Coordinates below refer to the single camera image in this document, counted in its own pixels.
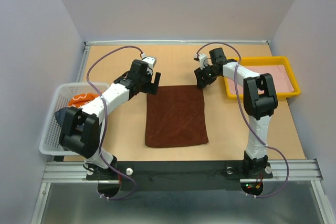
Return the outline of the brown towel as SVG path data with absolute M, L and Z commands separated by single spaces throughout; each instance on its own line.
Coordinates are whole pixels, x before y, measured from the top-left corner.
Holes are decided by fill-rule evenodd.
M 203 91 L 195 85 L 159 87 L 146 101 L 147 147 L 190 147 L 209 142 Z

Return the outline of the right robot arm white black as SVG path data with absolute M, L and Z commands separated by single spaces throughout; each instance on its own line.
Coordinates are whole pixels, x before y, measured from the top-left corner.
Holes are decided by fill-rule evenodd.
M 278 106 L 272 75 L 253 72 L 242 66 L 240 60 L 227 59 L 222 48 L 211 50 L 209 55 L 197 52 L 194 56 L 199 62 L 199 68 L 194 71 L 197 88 L 205 88 L 220 76 L 233 80 L 235 89 L 243 87 L 243 101 L 238 105 L 249 133 L 241 171 L 245 176 L 253 177 L 268 165 L 268 126 Z

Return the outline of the dark blue-grey towel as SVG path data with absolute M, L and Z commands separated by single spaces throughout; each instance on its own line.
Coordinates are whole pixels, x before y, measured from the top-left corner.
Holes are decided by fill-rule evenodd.
M 58 111 L 56 111 L 54 113 L 54 116 L 55 116 L 55 119 L 56 119 L 56 122 L 62 126 L 63 122 L 64 122 L 64 118 L 65 118 L 65 113 L 67 112 L 68 110 L 68 107 L 65 107 L 65 108 L 62 108 Z

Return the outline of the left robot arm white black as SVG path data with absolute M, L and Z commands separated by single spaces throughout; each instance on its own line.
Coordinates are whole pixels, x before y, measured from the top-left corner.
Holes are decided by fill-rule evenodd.
M 114 156 L 102 148 L 108 115 L 140 92 L 157 93 L 161 74 L 157 72 L 152 82 L 155 65 L 154 57 L 134 60 L 130 70 L 93 101 L 79 108 L 65 108 L 59 144 L 98 166 L 104 178 L 113 178 L 117 172 Z

